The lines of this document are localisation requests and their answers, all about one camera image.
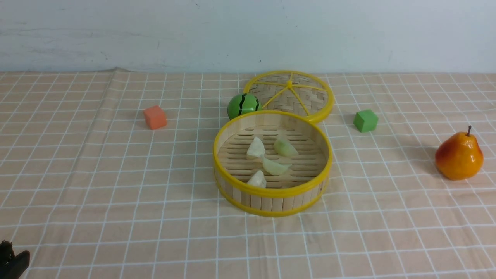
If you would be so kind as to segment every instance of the beige tablecloth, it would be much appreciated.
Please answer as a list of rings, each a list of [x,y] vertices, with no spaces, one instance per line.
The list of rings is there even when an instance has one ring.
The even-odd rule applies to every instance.
[[[332,180],[284,218],[245,214],[212,177],[226,105],[254,74],[0,72],[0,238],[29,279],[496,278],[496,74],[317,74]],[[168,125],[147,128],[160,105]],[[377,129],[353,126],[373,109]],[[485,156],[443,179],[472,125]]]

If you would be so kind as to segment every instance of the woven bamboo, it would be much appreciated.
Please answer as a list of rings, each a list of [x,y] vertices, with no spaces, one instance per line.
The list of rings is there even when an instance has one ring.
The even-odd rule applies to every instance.
[[[307,118],[313,123],[325,119],[332,110],[331,88],[318,77],[297,71],[274,71],[256,76],[244,93],[253,94],[262,110],[277,110]]]
[[[254,137],[265,146],[265,157],[291,164],[278,176],[263,170],[261,159],[247,159]],[[287,138],[299,155],[285,158],[275,153],[277,137]],[[234,118],[219,132],[214,143],[214,174],[217,187],[233,205],[262,216],[286,216],[300,212],[322,195],[329,180],[332,151],[324,133],[308,120],[281,111],[258,111]],[[246,182],[262,170],[267,188]]]

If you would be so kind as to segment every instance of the watermelon stripe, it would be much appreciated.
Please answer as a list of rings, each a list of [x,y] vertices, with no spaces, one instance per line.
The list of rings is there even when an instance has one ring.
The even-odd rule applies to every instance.
[[[241,115],[241,113],[243,112],[243,103],[245,102],[245,96],[246,96],[246,93],[241,95],[241,102],[240,102],[240,111],[238,113],[238,116]]]

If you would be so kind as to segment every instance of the yellow rim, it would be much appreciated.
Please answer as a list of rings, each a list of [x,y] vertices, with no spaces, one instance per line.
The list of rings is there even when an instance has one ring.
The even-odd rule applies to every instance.
[[[227,170],[222,166],[222,164],[219,161],[219,157],[216,152],[216,146],[219,142],[219,137],[220,135],[224,132],[225,129],[227,129],[232,123],[234,123],[237,120],[240,120],[245,117],[249,117],[252,115],[256,114],[280,114],[280,115],[285,115],[285,116],[290,116],[297,118],[301,121],[307,122],[309,125],[311,125],[321,137],[324,138],[325,144],[327,145],[327,150],[329,150],[329,159],[327,163],[324,166],[324,169],[317,175],[314,179],[305,182],[301,185],[294,186],[291,188],[287,189],[261,189],[258,187],[254,187],[251,185],[248,185],[244,183],[241,180],[238,180],[234,178]],[[234,119],[230,120],[228,123],[226,123],[219,131],[217,136],[215,137],[214,145],[213,145],[213,155],[214,155],[214,168],[219,171],[220,175],[233,187],[238,188],[242,192],[246,192],[252,195],[257,195],[261,196],[264,198],[286,198],[286,197],[292,197],[292,196],[297,196],[299,194],[305,193],[306,191],[316,187],[318,184],[322,183],[324,179],[329,174],[329,171],[331,170],[331,165],[332,165],[332,149],[331,149],[331,144],[329,142],[329,139],[325,136],[325,134],[322,132],[322,130],[317,127],[314,123],[310,122],[309,120],[284,111],[275,111],[275,110],[265,110],[265,111],[255,111],[255,112],[250,112],[246,114],[242,114],[240,116],[235,117]]]
[[[266,76],[269,76],[272,74],[278,74],[278,73],[290,73],[291,74],[290,78],[286,84],[278,84],[275,82],[257,82],[257,80],[260,80],[263,77],[266,77]],[[322,89],[316,88],[313,86],[308,86],[308,85],[292,85],[291,87],[288,86],[288,84],[292,83],[293,74],[299,74],[299,75],[311,78],[311,79],[315,80],[316,82],[318,82],[320,85],[322,85],[324,90],[327,91],[327,103],[319,112],[314,113],[314,114],[310,114],[308,112],[307,108],[303,105],[303,102],[301,101],[298,94],[294,91],[293,87],[308,87],[308,88],[313,88],[313,89],[318,89],[318,90],[322,90]],[[323,82],[320,78],[318,78],[314,75],[305,73],[305,72],[294,71],[294,70],[276,70],[276,71],[270,71],[270,72],[266,72],[266,73],[257,75],[256,77],[254,77],[250,81],[248,81],[245,88],[243,89],[243,93],[249,94],[249,90],[250,90],[251,86],[256,84],[256,83],[257,84],[272,84],[272,85],[284,86],[284,88],[282,90],[280,90],[277,94],[275,94],[272,98],[270,98],[270,100],[268,100],[267,103],[263,104],[262,108],[264,108],[268,103],[273,101],[282,92],[284,92],[286,90],[290,90],[294,94],[296,99],[300,102],[300,104],[302,105],[303,110],[305,110],[305,112],[307,113],[308,116],[306,116],[304,118],[306,120],[312,122],[312,123],[319,123],[319,122],[323,121],[325,118],[327,118],[327,116],[332,111],[332,107],[334,106],[334,93],[332,92],[331,87],[329,87],[329,85],[327,83]]]
[[[221,195],[228,202],[230,202],[232,205],[234,205],[235,207],[237,207],[243,211],[246,211],[250,214],[263,216],[263,217],[285,217],[285,216],[290,216],[290,215],[294,215],[296,213],[302,212],[302,211],[310,208],[311,206],[313,206],[320,199],[320,197],[322,197],[322,194],[324,194],[325,189],[327,189],[327,185],[329,185],[329,180],[327,180],[327,183],[325,183],[324,186],[322,186],[322,191],[320,191],[320,193],[318,193],[318,195],[315,197],[315,199],[311,200],[306,205],[300,206],[299,208],[295,208],[292,210],[286,210],[286,211],[265,211],[265,210],[253,209],[253,208],[244,206],[244,205],[236,202],[233,198],[231,198],[227,195],[226,191],[224,191],[224,189],[222,189],[222,187],[220,186],[219,181],[217,181],[217,177],[215,177],[215,184],[217,185],[217,188],[219,189],[219,192],[221,193]]]

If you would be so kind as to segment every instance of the toy watermelon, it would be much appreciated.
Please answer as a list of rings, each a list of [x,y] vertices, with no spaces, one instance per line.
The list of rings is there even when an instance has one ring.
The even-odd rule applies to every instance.
[[[260,108],[258,99],[253,94],[239,94],[234,96],[227,105],[229,119],[248,112],[257,111]]]

